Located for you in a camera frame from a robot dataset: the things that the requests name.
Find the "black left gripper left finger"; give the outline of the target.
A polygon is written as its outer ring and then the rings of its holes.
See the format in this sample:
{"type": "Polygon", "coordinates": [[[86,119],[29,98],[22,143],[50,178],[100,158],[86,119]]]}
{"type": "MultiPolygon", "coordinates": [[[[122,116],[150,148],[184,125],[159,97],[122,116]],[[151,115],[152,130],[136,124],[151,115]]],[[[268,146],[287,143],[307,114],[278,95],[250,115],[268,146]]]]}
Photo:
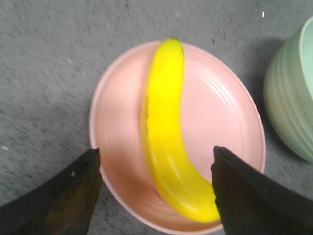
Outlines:
{"type": "Polygon", "coordinates": [[[100,151],[89,149],[47,182],[1,206],[0,233],[85,235],[100,188],[100,151]]]}

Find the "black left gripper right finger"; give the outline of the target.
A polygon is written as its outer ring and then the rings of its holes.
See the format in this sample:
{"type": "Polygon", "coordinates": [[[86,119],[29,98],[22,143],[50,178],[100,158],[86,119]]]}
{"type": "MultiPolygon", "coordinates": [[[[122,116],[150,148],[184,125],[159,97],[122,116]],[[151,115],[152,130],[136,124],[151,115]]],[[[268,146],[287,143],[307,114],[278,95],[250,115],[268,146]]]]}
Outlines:
{"type": "Polygon", "coordinates": [[[313,201],[214,147],[215,203],[227,235],[311,235],[313,201]]]}

